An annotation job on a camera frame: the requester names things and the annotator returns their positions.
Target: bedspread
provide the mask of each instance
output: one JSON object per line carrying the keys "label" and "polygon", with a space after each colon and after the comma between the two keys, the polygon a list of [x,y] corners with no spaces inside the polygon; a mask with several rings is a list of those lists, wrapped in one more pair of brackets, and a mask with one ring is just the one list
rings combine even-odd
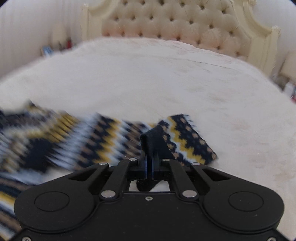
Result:
{"label": "bedspread", "polygon": [[0,84],[0,107],[26,100],[70,115],[156,122],[186,113],[219,160],[212,167],[275,190],[296,236],[296,112],[241,60],[157,39],[101,38],[37,61]]}

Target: metal screw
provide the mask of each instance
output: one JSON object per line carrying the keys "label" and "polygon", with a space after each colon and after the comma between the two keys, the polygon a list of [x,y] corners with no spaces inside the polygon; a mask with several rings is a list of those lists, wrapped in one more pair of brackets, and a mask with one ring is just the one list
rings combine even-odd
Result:
{"label": "metal screw", "polygon": [[101,192],[101,195],[104,198],[112,198],[115,197],[116,193],[112,190],[105,190]]}
{"label": "metal screw", "polygon": [[145,197],[145,199],[146,199],[146,201],[152,201],[153,197],[148,196],[148,197]]}
{"label": "metal screw", "polygon": [[197,196],[197,192],[196,191],[193,191],[193,190],[186,190],[186,191],[182,192],[182,195],[184,197],[192,198],[192,197],[196,197]]}

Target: cream headboard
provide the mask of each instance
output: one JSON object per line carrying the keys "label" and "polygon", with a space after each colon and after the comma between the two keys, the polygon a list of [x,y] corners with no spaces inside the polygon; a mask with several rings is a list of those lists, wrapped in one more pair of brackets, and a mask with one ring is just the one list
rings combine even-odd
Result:
{"label": "cream headboard", "polygon": [[243,59],[270,75],[279,28],[253,17],[255,0],[105,0],[83,6],[82,40],[99,36],[177,40]]}

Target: circular cap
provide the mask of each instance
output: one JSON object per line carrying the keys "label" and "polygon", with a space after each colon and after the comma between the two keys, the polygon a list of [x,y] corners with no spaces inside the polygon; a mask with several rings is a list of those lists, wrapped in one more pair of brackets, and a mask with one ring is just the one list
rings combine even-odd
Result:
{"label": "circular cap", "polygon": [[280,196],[266,187],[232,178],[212,183],[203,206],[217,223],[240,232],[257,232],[276,225],[283,213]]}
{"label": "circular cap", "polygon": [[65,208],[69,204],[69,196],[62,192],[47,192],[38,196],[35,200],[37,208],[54,212]]}
{"label": "circular cap", "polygon": [[187,198],[193,198],[197,196],[197,192],[193,190],[186,190],[182,192],[182,195]]}
{"label": "circular cap", "polygon": [[153,197],[150,197],[150,196],[145,197],[145,200],[146,200],[146,201],[152,201],[152,200],[153,200]]}
{"label": "circular cap", "polygon": [[111,198],[111,197],[115,197],[116,193],[112,190],[105,190],[101,192],[101,195],[104,198]]}
{"label": "circular cap", "polygon": [[230,205],[244,212],[252,212],[262,207],[262,198],[252,192],[237,192],[229,197]]}
{"label": "circular cap", "polygon": [[65,177],[22,192],[15,201],[14,211],[23,226],[60,232],[85,220],[94,204],[94,198],[83,182]]}

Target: white wall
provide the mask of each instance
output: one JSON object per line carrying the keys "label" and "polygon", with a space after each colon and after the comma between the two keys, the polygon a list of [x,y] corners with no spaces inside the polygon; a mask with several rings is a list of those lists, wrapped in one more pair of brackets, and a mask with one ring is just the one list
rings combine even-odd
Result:
{"label": "white wall", "polygon": [[[63,22],[75,43],[80,38],[83,3],[97,5],[102,0],[8,0],[0,8],[0,77],[41,55],[50,43],[52,26]],[[278,25],[277,72],[288,52],[296,48],[296,6],[290,0],[257,0],[255,17],[267,26]]]}
{"label": "white wall", "polygon": [[296,49],[296,6],[290,0],[257,0],[253,7],[257,20],[266,26],[279,26],[278,54],[274,73],[277,73],[289,50]]}
{"label": "white wall", "polygon": [[85,2],[100,0],[8,0],[0,8],[0,77],[39,57],[56,22],[64,23],[74,43],[80,42]]}

